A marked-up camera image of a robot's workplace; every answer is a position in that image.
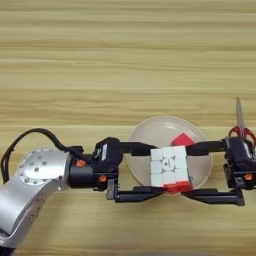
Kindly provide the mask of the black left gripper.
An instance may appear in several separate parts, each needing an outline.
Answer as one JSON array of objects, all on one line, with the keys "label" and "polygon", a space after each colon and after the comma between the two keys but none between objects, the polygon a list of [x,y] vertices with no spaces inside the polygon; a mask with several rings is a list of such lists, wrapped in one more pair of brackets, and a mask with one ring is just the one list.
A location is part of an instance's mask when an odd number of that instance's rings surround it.
[{"label": "black left gripper", "polygon": [[[142,142],[121,142],[121,150],[132,156],[149,156],[156,146]],[[116,203],[143,202],[165,192],[161,187],[137,186],[130,191],[118,191],[119,167],[116,163],[101,163],[73,157],[70,163],[68,185],[72,189],[92,188],[94,191],[106,192],[108,200]]]}]

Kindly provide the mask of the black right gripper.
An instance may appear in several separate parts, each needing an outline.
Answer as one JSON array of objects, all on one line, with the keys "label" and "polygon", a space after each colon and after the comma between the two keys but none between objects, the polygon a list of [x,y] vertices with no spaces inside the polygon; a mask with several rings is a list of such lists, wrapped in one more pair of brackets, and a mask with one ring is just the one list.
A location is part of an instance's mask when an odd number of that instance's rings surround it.
[{"label": "black right gripper", "polygon": [[[213,152],[223,152],[225,149],[226,143],[224,140],[203,141],[186,146],[186,153],[188,156],[205,156]],[[256,189],[256,170],[240,171],[233,165],[228,164],[224,164],[223,169],[229,188]],[[183,192],[182,195],[206,204],[245,205],[242,191],[236,189],[229,192],[220,192],[217,189],[196,189]]]}]

